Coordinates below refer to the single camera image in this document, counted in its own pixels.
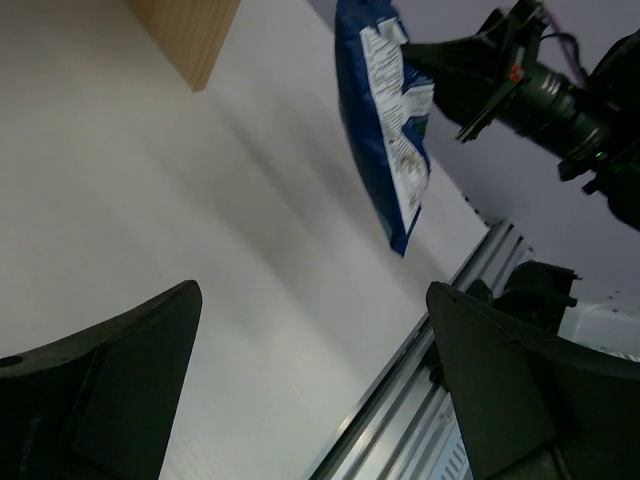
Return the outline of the blue bag back side up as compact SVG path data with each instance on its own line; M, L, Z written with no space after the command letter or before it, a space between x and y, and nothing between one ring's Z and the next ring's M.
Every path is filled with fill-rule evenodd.
M424 137L435 84L404 59L408 42L391 2L337 3L340 114L360 177L398 255L407 250L431 174Z

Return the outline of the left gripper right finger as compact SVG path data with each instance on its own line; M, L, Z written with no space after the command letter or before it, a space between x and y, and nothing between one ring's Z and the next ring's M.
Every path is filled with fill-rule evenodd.
M638 478L638 363L446 283L432 283L426 303L474 478Z

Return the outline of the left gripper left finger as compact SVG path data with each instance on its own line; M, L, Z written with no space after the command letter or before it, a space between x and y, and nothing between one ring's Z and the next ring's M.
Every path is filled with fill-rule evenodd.
M202 311L183 281L1 360L4 479L159 477Z

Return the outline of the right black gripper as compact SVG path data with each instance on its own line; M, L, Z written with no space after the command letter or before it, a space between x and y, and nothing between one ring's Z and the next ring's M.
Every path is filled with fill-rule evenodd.
M517 1L510 10L494 9L471 37L401 50L410 66L434 81L436 106L462 127L457 139L466 143L529 80L547 26L541 1Z

